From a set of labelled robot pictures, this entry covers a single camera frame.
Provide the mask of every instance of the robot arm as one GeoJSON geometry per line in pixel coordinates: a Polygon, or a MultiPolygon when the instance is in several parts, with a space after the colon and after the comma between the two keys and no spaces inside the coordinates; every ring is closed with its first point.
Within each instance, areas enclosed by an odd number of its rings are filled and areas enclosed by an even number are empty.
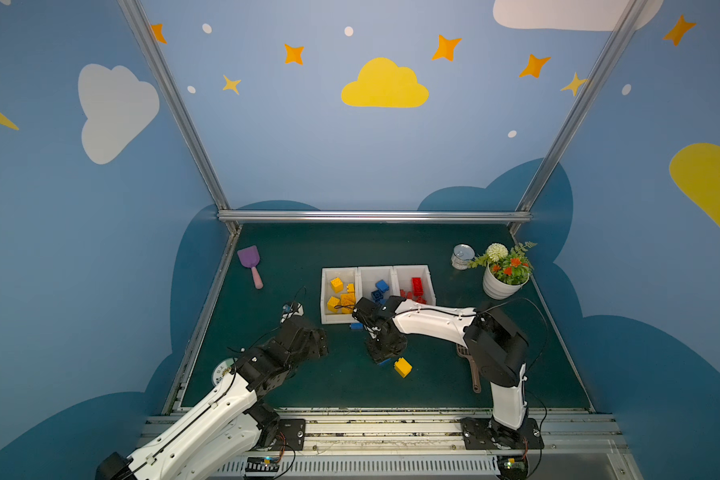
{"type": "Polygon", "coordinates": [[[277,336],[245,352],[219,384],[161,436],[128,458],[113,453],[96,480],[203,480],[227,459],[269,447],[278,415],[260,401],[304,360],[328,353],[326,332],[290,315],[277,336]]]}
{"type": "Polygon", "coordinates": [[[352,313],[370,334],[366,347],[376,363],[400,355],[405,334],[421,333],[458,343],[469,349],[480,375],[490,382],[494,417],[512,432],[528,417],[525,401],[525,357],[528,338],[501,309],[428,306],[391,296],[384,305],[361,298],[352,313]]]}

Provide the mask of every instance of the yellow cloud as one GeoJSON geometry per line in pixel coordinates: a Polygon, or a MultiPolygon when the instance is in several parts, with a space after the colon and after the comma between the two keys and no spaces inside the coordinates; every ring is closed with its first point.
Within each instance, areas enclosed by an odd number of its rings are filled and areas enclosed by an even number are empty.
{"type": "Polygon", "coordinates": [[[670,163],[670,175],[720,227],[720,147],[693,144],[683,148],[670,163]]]}
{"type": "Polygon", "coordinates": [[[358,80],[342,90],[342,100],[353,107],[413,108],[424,104],[429,90],[416,73],[388,58],[374,58],[360,70],[358,80]]]}

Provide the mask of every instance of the blue lego brick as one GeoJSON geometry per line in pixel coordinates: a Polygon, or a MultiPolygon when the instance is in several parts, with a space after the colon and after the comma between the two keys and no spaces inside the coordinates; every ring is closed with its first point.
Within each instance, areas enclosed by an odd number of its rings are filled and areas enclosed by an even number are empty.
{"type": "Polygon", "coordinates": [[[389,292],[389,285],[387,285],[384,280],[379,280],[376,282],[376,288],[378,288],[382,293],[389,292]]]}

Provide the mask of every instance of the tin can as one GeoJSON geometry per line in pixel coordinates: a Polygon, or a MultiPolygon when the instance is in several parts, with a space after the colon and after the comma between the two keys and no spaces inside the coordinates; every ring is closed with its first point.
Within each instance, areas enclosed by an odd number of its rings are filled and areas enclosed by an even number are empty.
{"type": "Polygon", "coordinates": [[[470,245],[459,244],[454,247],[451,255],[451,265],[457,270],[469,268],[470,260],[474,259],[474,250],[470,245]]]}

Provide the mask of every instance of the pink handle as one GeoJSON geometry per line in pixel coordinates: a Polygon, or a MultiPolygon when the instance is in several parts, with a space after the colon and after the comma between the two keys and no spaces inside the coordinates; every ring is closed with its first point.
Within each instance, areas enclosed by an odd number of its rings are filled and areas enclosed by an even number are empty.
{"type": "Polygon", "coordinates": [[[262,278],[259,276],[259,271],[256,269],[255,266],[251,267],[251,273],[253,274],[253,284],[256,285],[256,288],[258,288],[259,290],[264,288],[262,278]]]}

